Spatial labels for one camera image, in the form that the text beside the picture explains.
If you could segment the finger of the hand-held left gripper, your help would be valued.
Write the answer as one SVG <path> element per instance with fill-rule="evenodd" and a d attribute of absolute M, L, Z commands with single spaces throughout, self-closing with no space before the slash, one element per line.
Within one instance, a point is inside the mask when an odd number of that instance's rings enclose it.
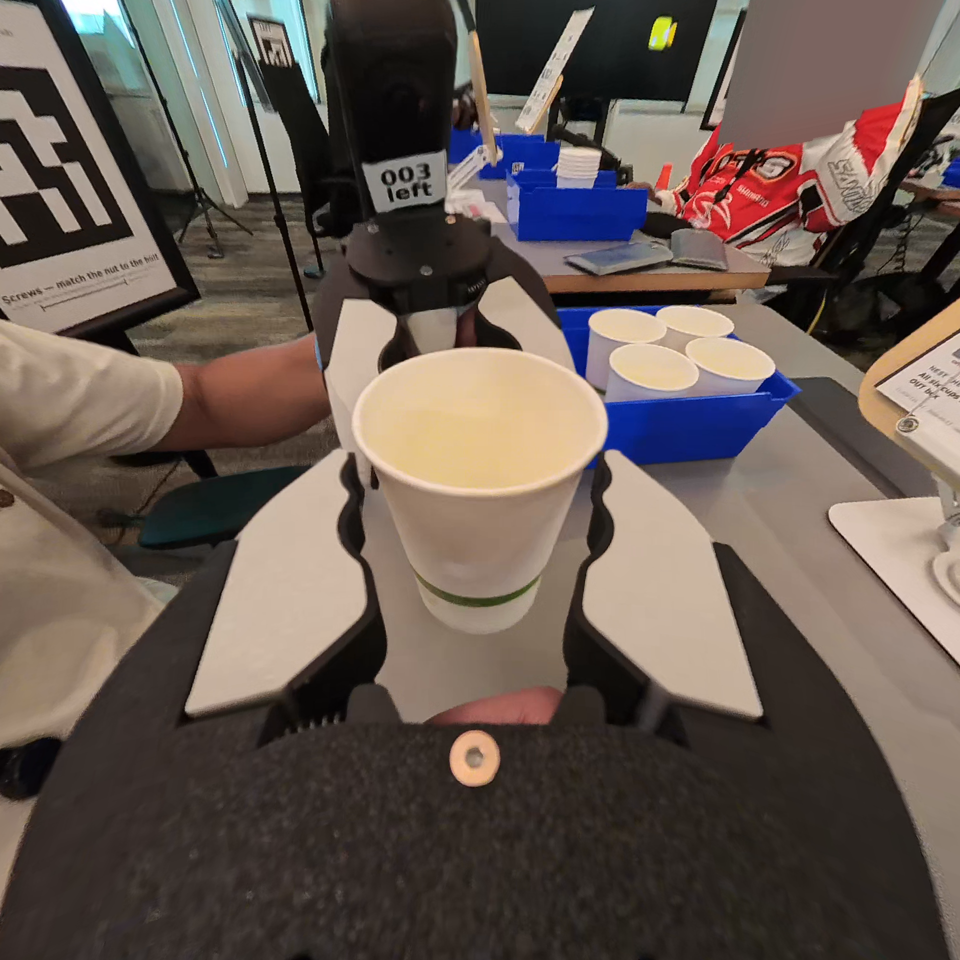
<path fill-rule="evenodd" d="M 369 384 L 379 376 L 379 360 L 397 332 L 397 317 L 366 298 L 342 302 L 324 381 L 341 447 L 354 455 L 362 484 L 371 484 L 373 468 L 354 437 L 355 406 Z"/>
<path fill-rule="evenodd" d="M 480 317 L 488 328 L 508 336 L 519 350 L 575 372 L 560 321 L 538 305 L 514 277 L 499 279 L 487 287 L 480 299 Z"/>

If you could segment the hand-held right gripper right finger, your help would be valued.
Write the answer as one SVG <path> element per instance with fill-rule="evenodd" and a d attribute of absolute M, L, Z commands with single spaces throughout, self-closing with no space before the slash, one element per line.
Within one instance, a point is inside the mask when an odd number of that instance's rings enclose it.
<path fill-rule="evenodd" d="M 714 540 L 623 453 L 590 487 L 587 557 L 563 636 L 570 688 L 595 690 L 607 724 L 654 732 L 673 707 L 746 722 L 763 706 Z"/>

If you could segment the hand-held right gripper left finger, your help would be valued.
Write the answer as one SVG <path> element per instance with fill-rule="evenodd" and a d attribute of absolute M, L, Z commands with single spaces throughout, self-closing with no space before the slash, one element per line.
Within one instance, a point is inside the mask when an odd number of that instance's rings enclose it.
<path fill-rule="evenodd" d="M 304 485 L 306 520 L 285 526 L 276 497 L 237 538 L 184 705 L 190 720 L 269 707 L 290 727 L 320 725 L 345 717 L 385 664 L 354 455 L 329 454 L 286 493 Z"/>

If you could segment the group of white paper cups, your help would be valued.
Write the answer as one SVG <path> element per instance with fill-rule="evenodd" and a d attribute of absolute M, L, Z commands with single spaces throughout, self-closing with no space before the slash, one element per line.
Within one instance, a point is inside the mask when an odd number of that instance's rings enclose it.
<path fill-rule="evenodd" d="M 656 315 L 631 308 L 597 310 L 588 318 L 584 377 L 605 395 L 611 372 L 611 356 L 622 346 L 659 345 L 666 337 L 666 324 Z"/>

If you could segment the blue plastic bin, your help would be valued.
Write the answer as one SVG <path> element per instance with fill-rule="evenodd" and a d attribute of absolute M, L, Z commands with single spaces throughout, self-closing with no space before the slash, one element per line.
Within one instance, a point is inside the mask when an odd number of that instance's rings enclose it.
<path fill-rule="evenodd" d="M 495 141 L 502 157 L 496 164 L 487 164 L 476 174 L 480 180 L 505 180 L 507 176 L 524 169 L 549 171 L 554 169 L 559 159 L 561 143 L 546 140 L 542 135 L 497 133 Z M 479 129 L 453 128 L 449 141 L 450 163 L 462 162 L 481 145 L 482 134 Z"/>
<path fill-rule="evenodd" d="M 506 217 L 521 242 L 629 241 L 646 222 L 648 193 L 600 171 L 591 188 L 558 186 L 554 171 L 509 174 Z"/>
<path fill-rule="evenodd" d="M 624 308 L 572 307 L 558 309 L 561 329 L 570 348 L 577 373 L 590 381 L 588 367 L 598 337 L 591 319 L 604 311 L 626 312 L 665 321 L 671 309 L 700 310 L 722 320 L 716 311 L 688 306 L 636 306 Z M 619 450 L 642 465 L 733 459 L 767 426 L 801 388 L 776 366 L 772 375 L 754 387 L 744 381 L 746 392 L 705 396 L 664 394 L 651 398 L 610 402 L 593 382 L 606 405 L 608 432 L 605 450 Z"/>

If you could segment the stack of white cups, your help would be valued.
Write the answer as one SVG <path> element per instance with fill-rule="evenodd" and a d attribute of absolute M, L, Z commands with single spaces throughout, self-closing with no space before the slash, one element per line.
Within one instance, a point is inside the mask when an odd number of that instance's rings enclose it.
<path fill-rule="evenodd" d="M 562 143 L 555 166 L 557 188 L 593 189 L 601 162 L 601 150 Z"/>

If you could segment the person's right hand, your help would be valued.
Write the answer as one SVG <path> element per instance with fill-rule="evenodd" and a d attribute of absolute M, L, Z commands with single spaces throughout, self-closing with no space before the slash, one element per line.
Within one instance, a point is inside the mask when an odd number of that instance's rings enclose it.
<path fill-rule="evenodd" d="M 556 713 L 563 693 L 539 686 L 465 702 L 444 710 L 427 721 L 444 726 L 541 726 Z"/>

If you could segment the wood-edged table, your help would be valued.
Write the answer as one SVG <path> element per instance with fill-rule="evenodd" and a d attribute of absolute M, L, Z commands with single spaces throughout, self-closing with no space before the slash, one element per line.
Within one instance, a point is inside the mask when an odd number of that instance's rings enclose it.
<path fill-rule="evenodd" d="M 738 291 L 761 289 L 770 275 L 760 261 L 732 249 L 726 255 L 726 271 L 660 265 L 594 276 L 572 268 L 567 257 L 618 246 L 620 241 L 523 242 L 508 222 L 495 222 L 491 229 L 537 270 L 559 307 L 731 304 Z"/>

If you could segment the white label sheets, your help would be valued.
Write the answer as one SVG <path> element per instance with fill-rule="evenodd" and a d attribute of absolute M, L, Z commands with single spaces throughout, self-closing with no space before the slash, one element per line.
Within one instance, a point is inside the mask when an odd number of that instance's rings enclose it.
<path fill-rule="evenodd" d="M 486 198 L 480 189 L 460 189 L 447 194 L 444 209 L 447 214 L 461 215 L 471 220 L 486 220 L 491 224 L 507 224 L 498 205 Z"/>

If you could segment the grey pouch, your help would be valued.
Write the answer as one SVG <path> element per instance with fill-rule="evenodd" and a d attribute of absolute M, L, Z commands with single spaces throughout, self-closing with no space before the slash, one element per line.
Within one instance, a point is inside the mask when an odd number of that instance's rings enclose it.
<path fill-rule="evenodd" d="M 625 243 L 563 258 L 564 264 L 572 270 L 594 278 L 657 269 L 673 260 L 670 247 L 658 241 Z"/>
<path fill-rule="evenodd" d="M 669 246 L 675 266 L 707 272 L 729 270 L 726 245 L 708 230 L 676 229 L 670 235 Z"/>

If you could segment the white paper strip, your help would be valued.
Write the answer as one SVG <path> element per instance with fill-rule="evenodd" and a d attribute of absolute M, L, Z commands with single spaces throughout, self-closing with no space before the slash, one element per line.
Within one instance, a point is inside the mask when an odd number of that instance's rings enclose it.
<path fill-rule="evenodd" d="M 534 87 L 524 103 L 514 126 L 524 136 L 531 136 L 556 98 L 563 72 L 594 15 L 595 7 L 577 9 L 568 19 L 556 45 L 536 79 Z"/>

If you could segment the cream shirt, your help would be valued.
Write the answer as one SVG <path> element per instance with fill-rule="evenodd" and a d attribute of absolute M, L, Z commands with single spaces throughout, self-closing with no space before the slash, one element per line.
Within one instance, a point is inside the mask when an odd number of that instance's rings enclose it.
<path fill-rule="evenodd" d="M 2 323 L 1 739 L 65 738 L 162 601 L 29 481 L 150 450 L 184 399 L 174 366 Z"/>

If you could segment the printed instruction sheet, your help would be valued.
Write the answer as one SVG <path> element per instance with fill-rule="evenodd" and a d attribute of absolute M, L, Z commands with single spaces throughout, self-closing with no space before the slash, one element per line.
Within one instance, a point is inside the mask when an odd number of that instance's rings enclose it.
<path fill-rule="evenodd" d="M 959 334 L 880 381 L 876 390 L 904 413 L 927 416 L 958 433 Z"/>

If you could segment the large framed marker poster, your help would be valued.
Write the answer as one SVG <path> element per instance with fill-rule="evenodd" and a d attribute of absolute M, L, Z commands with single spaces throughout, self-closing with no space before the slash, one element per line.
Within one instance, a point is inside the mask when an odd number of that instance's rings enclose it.
<path fill-rule="evenodd" d="M 1 3 L 2 320 L 93 338 L 199 300 L 61 2 Z"/>

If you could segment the black wall screen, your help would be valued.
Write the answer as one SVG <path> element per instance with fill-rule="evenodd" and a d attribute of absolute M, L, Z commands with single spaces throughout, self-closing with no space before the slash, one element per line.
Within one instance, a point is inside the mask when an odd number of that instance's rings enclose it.
<path fill-rule="evenodd" d="M 562 72 L 562 95 L 685 102 L 716 10 L 715 1 L 478 1 L 475 20 L 489 92 L 529 94 L 577 10 L 594 14 Z M 648 49 L 660 16 L 678 22 L 672 46 Z"/>

